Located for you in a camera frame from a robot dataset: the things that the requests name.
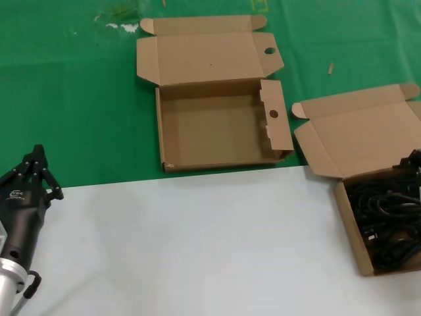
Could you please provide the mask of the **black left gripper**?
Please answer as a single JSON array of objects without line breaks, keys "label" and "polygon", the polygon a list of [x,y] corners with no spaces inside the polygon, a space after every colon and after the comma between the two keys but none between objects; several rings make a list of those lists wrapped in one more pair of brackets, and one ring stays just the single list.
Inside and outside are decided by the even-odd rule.
[{"label": "black left gripper", "polygon": [[[32,182],[20,182],[31,175]],[[37,144],[21,163],[1,177],[1,224],[7,233],[2,258],[19,265],[32,264],[46,211],[54,199],[62,200],[64,194],[48,169],[44,147]]]}]

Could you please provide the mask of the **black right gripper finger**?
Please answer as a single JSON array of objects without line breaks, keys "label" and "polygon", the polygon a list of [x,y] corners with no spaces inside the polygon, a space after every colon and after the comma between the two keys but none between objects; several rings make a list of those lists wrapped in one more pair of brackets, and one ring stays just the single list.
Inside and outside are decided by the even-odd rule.
[{"label": "black right gripper finger", "polygon": [[414,149],[408,157],[402,158],[398,165],[393,166],[395,174],[420,174],[420,156],[419,149]]}]

